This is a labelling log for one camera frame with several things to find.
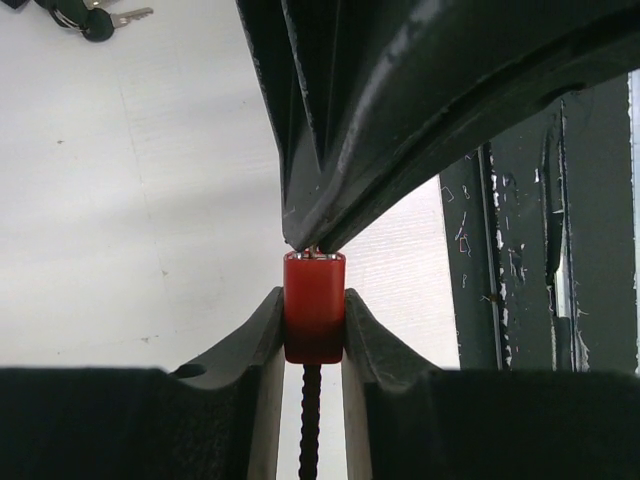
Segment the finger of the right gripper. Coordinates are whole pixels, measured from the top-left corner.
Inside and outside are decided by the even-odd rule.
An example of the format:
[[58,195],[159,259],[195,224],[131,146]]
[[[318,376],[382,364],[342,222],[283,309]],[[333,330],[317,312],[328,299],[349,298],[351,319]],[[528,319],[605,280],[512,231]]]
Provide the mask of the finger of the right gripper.
[[299,244],[336,250],[469,150],[558,96],[639,65],[635,1],[382,1]]
[[237,8],[279,152],[284,239],[337,250],[389,209],[383,187],[424,134],[425,5]]

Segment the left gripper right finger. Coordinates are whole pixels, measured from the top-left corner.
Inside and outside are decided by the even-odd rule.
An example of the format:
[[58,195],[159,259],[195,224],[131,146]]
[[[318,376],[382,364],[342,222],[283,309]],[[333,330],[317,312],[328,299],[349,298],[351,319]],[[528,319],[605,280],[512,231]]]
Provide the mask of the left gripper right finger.
[[635,479],[639,381],[628,374],[444,370],[345,299],[352,479]]

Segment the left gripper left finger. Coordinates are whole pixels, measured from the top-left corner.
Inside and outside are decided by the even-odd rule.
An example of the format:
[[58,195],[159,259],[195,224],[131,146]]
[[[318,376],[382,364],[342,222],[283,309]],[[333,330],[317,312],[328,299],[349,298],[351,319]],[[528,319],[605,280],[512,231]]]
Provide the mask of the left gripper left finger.
[[284,377],[283,291],[173,372],[5,368],[5,479],[272,479]]

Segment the small red cable padlock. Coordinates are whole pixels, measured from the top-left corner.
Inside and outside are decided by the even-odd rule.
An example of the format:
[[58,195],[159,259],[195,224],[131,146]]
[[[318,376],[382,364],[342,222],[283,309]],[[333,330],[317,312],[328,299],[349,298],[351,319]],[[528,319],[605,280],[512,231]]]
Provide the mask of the small red cable padlock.
[[346,257],[315,248],[284,256],[284,349],[303,367],[298,476],[318,473],[321,367],[342,360]]

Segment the black-headed keys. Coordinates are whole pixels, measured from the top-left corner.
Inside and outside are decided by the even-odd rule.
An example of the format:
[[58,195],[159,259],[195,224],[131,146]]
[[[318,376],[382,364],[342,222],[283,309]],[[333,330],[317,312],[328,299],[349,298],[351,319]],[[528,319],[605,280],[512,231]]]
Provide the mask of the black-headed keys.
[[154,13],[143,7],[124,13],[110,13],[104,6],[112,1],[36,1],[59,27],[81,34],[85,40],[102,43],[109,40],[119,28],[145,19]]

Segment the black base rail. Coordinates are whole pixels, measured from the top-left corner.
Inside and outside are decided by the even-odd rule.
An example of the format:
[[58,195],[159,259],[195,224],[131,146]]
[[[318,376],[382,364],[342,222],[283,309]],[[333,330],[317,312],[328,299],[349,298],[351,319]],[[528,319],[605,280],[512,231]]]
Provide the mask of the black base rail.
[[639,369],[639,79],[568,91],[440,177],[459,364]]

